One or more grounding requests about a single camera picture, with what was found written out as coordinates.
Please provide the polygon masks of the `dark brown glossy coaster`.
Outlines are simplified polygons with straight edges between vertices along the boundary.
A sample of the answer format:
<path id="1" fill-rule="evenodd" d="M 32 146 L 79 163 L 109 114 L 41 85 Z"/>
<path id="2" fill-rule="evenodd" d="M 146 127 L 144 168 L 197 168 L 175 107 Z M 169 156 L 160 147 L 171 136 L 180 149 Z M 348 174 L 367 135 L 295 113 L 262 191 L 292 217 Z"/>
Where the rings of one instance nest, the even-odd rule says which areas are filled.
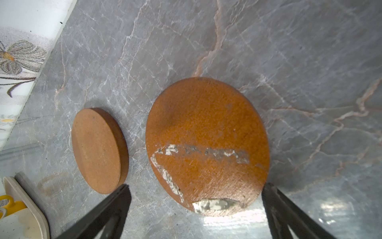
<path id="1" fill-rule="evenodd" d="M 159 183 L 194 213 L 242 212 L 267 181 L 270 150 L 262 119 L 227 83 L 192 77 L 172 84 L 154 102 L 145 136 Z"/>

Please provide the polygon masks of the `brown cork round coaster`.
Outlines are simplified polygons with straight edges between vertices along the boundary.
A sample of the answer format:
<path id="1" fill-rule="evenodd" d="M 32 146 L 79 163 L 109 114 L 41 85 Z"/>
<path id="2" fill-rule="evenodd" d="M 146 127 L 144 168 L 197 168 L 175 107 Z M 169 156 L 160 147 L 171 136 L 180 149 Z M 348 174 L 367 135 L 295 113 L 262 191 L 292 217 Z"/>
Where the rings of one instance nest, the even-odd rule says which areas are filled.
<path id="1" fill-rule="evenodd" d="M 78 169 L 93 190 L 110 194 L 124 183 L 129 169 L 128 147 L 117 121 L 107 111 L 79 111 L 71 134 Z"/>

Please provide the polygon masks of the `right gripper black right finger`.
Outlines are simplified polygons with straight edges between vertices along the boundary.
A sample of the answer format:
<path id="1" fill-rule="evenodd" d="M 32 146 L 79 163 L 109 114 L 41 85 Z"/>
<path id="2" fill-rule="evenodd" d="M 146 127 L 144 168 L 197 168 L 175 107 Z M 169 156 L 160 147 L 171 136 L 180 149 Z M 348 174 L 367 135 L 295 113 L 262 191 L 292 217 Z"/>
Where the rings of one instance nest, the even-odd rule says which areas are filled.
<path id="1" fill-rule="evenodd" d="M 274 184 L 265 184 L 262 201 L 273 239 L 292 239 L 291 231 L 300 239 L 334 238 Z"/>

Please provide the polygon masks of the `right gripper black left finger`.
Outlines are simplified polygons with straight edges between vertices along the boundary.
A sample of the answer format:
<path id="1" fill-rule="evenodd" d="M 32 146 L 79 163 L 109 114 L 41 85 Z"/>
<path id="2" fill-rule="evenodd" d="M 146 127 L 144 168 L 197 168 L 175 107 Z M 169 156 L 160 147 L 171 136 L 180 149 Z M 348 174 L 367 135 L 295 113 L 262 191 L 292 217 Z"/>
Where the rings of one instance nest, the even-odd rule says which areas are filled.
<path id="1" fill-rule="evenodd" d="M 131 204 L 129 186 L 123 184 L 95 208 L 62 233 L 60 239 L 94 239 L 102 232 L 102 239 L 119 239 Z"/>

